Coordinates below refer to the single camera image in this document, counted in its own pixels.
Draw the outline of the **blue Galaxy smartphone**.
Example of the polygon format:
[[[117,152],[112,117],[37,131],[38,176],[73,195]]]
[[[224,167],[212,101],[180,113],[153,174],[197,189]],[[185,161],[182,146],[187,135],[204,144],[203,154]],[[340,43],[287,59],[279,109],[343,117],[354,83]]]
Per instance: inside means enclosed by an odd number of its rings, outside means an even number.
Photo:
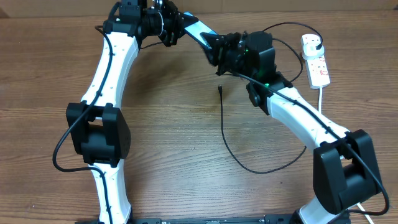
[[[198,20],[198,22],[186,27],[184,29],[184,31],[186,34],[188,34],[191,38],[196,40],[202,46],[205,46],[205,41],[200,35],[202,32],[216,34],[216,32],[214,30],[212,30],[210,27],[208,27],[206,24],[204,24],[200,20]]]

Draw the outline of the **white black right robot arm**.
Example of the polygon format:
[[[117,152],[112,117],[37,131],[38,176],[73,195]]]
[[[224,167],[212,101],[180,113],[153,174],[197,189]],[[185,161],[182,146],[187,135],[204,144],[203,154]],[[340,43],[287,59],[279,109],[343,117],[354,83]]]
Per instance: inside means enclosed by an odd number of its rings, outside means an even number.
[[[199,37],[217,73],[246,79],[252,104],[286,125],[312,151],[315,197],[291,214],[291,223],[349,223],[358,203],[386,193],[370,135],[332,122],[302,98],[276,69],[273,36],[211,31]]]

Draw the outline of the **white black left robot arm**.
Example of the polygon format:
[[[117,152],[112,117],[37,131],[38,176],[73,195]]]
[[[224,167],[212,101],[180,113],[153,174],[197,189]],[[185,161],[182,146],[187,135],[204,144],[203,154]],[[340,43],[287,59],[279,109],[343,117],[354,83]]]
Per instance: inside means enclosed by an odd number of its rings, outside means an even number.
[[[121,111],[129,71],[146,37],[157,36],[170,47],[184,34],[202,43],[210,29],[189,12],[182,13],[171,1],[118,1],[103,25],[103,49],[94,78],[79,103],[66,110],[77,154],[94,176],[100,214],[96,223],[132,223],[124,178],[131,133]]]

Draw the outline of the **white charger plug adapter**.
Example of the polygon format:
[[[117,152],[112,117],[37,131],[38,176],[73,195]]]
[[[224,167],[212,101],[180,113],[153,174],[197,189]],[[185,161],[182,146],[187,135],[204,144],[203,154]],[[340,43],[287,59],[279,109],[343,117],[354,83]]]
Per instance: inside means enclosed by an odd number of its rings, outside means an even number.
[[[325,53],[324,46],[321,46],[319,49],[317,49],[317,47],[318,45],[314,42],[304,44],[302,46],[302,57],[305,60],[313,60],[323,56]]]

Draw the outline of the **white power strip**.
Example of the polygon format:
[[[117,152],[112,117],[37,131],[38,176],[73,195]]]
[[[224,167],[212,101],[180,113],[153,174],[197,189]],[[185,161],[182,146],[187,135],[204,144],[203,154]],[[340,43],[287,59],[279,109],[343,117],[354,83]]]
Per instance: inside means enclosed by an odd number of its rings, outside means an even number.
[[[315,34],[304,34],[301,38],[301,46],[314,42],[320,44],[320,38]],[[313,60],[305,60],[307,77],[311,89],[324,88],[330,84],[330,76],[326,65],[325,54]]]

